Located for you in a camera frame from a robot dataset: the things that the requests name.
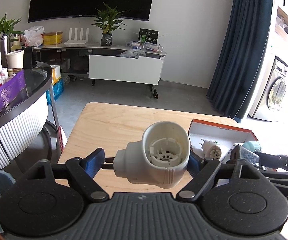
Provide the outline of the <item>blue toothpick jar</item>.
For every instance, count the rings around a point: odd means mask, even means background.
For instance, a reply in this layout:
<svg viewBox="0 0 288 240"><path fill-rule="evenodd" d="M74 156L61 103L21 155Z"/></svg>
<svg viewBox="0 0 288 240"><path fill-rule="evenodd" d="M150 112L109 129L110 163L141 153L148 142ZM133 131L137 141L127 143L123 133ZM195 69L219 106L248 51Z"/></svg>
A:
<svg viewBox="0 0 288 240"><path fill-rule="evenodd" d="M247 141L242 146L251 152L261 152L261 145L258 141Z"/></svg>

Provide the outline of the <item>white plug-in holder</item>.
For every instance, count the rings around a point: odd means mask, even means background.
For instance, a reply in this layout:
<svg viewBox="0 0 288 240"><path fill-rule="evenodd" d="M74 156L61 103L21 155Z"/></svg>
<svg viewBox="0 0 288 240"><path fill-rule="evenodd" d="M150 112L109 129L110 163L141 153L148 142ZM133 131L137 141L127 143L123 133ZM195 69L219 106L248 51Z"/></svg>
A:
<svg viewBox="0 0 288 240"><path fill-rule="evenodd" d="M175 122L161 121L147 127L140 141L118 150L113 168L115 176L132 184L169 189L183 178L189 157L188 133Z"/></svg>

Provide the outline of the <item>white mosquito repellent plug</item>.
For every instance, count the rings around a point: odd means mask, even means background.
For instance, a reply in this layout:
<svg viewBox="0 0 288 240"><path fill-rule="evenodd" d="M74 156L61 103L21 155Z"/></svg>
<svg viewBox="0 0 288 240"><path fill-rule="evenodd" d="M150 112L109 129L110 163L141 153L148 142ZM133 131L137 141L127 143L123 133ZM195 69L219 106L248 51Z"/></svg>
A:
<svg viewBox="0 0 288 240"><path fill-rule="evenodd" d="M222 156L222 150L218 143L211 140L201 140L202 142L200 142L199 144L201 145L201 149L203 150L205 158L220 160Z"/></svg>

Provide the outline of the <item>orange white cardboard box lid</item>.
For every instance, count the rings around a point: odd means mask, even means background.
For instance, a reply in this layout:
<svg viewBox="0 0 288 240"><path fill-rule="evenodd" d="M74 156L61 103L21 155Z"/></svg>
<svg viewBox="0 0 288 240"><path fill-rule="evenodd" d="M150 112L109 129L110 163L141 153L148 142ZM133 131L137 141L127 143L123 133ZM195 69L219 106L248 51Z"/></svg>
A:
<svg viewBox="0 0 288 240"><path fill-rule="evenodd" d="M199 144L202 142L201 139L216 141L222 150L222 156L219 160L221 163L230 159L230 152L236 145L242 145L247 141L258 141L250 129L198 119L192 120L190 128L188 129L188 135L192 152L202 159L204 159L205 156Z"/></svg>

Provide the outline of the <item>red white leaning board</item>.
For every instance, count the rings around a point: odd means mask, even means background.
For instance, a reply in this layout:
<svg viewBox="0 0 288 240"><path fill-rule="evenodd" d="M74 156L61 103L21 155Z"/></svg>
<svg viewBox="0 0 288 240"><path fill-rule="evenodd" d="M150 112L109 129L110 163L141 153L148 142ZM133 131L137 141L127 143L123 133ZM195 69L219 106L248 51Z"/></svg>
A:
<svg viewBox="0 0 288 240"><path fill-rule="evenodd" d="M58 127L57 143L59 145L60 153L62 153L66 144L67 144L67 136L66 136L62 126Z"/></svg>

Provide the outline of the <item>washing machine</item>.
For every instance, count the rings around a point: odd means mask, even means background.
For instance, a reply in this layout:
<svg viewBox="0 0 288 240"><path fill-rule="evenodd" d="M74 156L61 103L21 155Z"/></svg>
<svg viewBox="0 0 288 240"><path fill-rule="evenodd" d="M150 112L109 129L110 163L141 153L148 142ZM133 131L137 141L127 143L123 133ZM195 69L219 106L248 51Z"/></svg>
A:
<svg viewBox="0 0 288 240"><path fill-rule="evenodd" d="M288 65L276 56L260 99L248 116L261 121L278 121L286 101L287 89Z"/></svg>

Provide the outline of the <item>dark blue curtain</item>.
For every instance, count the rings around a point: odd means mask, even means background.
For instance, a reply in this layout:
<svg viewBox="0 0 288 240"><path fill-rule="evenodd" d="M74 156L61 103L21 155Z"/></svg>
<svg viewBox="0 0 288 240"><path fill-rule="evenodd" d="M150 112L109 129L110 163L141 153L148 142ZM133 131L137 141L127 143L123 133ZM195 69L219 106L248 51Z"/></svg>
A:
<svg viewBox="0 0 288 240"><path fill-rule="evenodd" d="M219 60L207 91L213 108L241 122L260 74L273 0L233 0Z"/></svg>

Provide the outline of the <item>blue plastic bag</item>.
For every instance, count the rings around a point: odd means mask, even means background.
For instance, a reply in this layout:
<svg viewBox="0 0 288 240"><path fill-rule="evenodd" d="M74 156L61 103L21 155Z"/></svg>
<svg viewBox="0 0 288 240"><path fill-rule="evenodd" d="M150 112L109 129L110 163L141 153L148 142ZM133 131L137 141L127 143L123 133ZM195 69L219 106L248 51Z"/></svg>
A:
<svg viewBox="0 0 288 240"><path fill-rule="evenodd" d="M58 80L58 82L56 82L52 86L52 88L53 88L53 97L54 97L54 100L56 101L61 96L61 94L64 91L64 81L63 81L63 79L60 78ZM50 105L51 104L51 94L50 94L49 90L46 91L46 100L47 100L47 104Z"/></svg>

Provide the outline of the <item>round black white side table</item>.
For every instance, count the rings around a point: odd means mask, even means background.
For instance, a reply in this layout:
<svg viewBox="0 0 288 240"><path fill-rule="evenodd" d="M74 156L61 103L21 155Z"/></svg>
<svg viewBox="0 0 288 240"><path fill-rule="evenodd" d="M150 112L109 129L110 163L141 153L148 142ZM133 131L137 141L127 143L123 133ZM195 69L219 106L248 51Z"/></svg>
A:
<svg viewBox="0 0 288 240"><path fill-rule="evenodd" d="M48 160L52 157L51 137L45 124L48 105L46 92L52 84L52 68L38 62L33 69L23 71L24 88L0 113L0 170L8 166L42 134L46 143Z"/></svg>

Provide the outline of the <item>cardboard box on floor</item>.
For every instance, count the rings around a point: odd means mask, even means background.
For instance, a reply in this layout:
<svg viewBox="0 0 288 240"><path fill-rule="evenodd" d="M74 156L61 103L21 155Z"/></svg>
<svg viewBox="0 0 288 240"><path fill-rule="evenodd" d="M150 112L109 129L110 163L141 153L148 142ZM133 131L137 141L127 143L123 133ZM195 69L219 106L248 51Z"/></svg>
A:
<svg viewBox="0 0 288 240"><path fill-rule="evenodd" d="M52 85L55 85L61 79L60 65L51 65L52 68Z"/></svg>

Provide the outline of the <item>purple gift box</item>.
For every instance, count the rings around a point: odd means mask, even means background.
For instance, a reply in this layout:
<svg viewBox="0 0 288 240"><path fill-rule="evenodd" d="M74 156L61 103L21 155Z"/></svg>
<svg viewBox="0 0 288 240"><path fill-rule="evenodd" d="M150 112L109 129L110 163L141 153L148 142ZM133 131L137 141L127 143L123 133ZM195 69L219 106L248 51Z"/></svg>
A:
<svg viewBox="0 0 288 240"><path fill-rule="evenodd" d="M17 72L0 85L0 113L26 88L24 71Z"/></svg>

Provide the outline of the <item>white tv cabinet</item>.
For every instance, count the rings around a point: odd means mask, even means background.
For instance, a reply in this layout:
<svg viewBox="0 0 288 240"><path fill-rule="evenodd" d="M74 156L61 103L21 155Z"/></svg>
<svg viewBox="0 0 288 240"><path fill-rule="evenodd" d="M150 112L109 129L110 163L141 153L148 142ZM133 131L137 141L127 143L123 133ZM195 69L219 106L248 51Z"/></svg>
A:
<svg viewBox="0 0 288 240"><path fill-rule="evenodd" d="M64 44L39 46L34 50L39 60L42 52L52 51L58 53L62 60L64 54L78 53L88 56L87 70L71 70L70 75L88 75L95 84L96 80L110 80L141 83L151 87L151 98L158 99L156 87L161 80L161 73L166 57L165 52L139 50L139 56L122 57L121 54L130 51L126 46L105 47L99 44Z"/></svg>

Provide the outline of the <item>white wifi router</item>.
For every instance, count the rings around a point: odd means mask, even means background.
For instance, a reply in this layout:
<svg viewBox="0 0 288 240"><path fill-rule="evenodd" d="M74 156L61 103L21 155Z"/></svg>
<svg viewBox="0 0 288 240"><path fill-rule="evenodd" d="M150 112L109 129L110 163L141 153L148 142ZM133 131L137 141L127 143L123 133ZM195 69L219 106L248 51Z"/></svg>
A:
<svg viewBox="0 0 288 240"><path fill-rule="evenodd" d="M89 28L86 28L86 32L84 33L84 29L78 29L78 28L70 28L69 29L69 36L68 40L64 43L65 45L71 45L71 44L86 44L89 40Z"/></svg>

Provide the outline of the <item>white paper cup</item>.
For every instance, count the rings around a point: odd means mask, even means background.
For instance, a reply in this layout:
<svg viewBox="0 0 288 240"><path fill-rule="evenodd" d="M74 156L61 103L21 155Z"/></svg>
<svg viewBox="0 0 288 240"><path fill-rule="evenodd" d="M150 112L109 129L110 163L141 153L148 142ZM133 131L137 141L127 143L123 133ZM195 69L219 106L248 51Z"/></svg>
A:
<svg viewBox="0 0 288 240"><path fill-rule="evenodd" d="M6 55L9 69L23 68L24 50L16 50Z"/></svg>

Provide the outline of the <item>yellow box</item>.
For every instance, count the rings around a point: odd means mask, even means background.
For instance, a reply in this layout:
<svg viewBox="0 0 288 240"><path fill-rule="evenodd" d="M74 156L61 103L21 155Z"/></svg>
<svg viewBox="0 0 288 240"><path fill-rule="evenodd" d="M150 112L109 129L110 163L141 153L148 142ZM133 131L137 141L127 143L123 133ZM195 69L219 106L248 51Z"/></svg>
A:
<svg viewBox="0 0 288 240"><path fill-rule="evenodd" d="M62 42L62 31L55 31L43 34L43 45L57 45Z"/></svg>

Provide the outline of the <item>white plastic bag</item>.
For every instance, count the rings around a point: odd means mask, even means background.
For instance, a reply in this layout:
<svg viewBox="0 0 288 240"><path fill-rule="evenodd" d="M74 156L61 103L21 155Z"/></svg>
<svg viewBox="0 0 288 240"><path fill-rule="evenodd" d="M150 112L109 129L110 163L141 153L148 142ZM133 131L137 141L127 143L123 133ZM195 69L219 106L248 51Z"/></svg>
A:
<svg viewBox="0 0 288 240"><path fill-rule="evenodd" d="M45 29L42 25L30 27L24 30L22 35L23 44L27 47L38 47L43 44L43 34Z"/></svg>

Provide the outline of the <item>black framed display card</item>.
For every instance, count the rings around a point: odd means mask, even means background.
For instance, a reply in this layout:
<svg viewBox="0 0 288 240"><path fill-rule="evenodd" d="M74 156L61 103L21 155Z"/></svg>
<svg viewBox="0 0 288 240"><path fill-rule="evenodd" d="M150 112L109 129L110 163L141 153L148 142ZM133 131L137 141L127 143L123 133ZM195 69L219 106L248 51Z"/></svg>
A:
<svg viewBox="0 0 288 240"><path fill-rule="evenodd" d="M157 44L158 43L158 33L159 32L157 30L140 28L138 41L140 43L149 42L152 44Z"/></svg>

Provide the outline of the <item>potted plant in dark vase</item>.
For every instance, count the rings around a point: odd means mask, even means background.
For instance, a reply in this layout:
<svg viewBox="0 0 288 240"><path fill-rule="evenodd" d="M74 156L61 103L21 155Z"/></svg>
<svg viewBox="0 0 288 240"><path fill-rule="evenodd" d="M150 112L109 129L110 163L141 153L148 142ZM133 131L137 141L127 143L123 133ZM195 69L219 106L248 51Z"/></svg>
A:
<svg viewBox="0 0 288 240"><path fill-rule="evenodd" d="M107 3L103 3L105 9L96 9L94 23L92 25L101 29L102 38L100 45L104 47L110 47L113 43L113 32L117 29L124 30L122 16L126 11L119 11L117 7L110 7Z"/></svg>

